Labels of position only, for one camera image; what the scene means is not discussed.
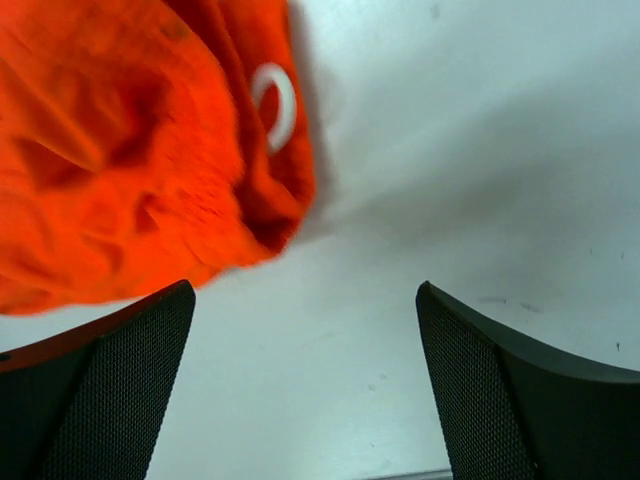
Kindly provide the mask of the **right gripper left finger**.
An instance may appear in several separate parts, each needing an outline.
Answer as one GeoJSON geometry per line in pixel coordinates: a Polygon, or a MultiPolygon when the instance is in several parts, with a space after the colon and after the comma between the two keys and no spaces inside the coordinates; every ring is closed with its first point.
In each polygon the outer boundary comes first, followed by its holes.
{"type": "Polygon", "coordinates": [[[2,478],[145,478],[194,310],[181,280],[3,352],[2,478]]]}

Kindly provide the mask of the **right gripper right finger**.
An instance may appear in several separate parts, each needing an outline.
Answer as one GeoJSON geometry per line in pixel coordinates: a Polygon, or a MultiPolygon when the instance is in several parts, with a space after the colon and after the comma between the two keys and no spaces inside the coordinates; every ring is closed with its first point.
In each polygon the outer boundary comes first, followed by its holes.
{"type": "Polygon", "coordinates": [[[638,478],[637,371],[554,348],[429,282],[416,309],[454,478],[638,478]]]}

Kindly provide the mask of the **orange shorts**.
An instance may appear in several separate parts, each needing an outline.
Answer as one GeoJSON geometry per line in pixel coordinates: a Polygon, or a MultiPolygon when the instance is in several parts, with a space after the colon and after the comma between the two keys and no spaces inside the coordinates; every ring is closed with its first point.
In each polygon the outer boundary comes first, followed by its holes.
{"type": "Polygon", "coordinates": [[[1,311],[202,286],[311,208],[284,1],[1,5],[1,311]]]}

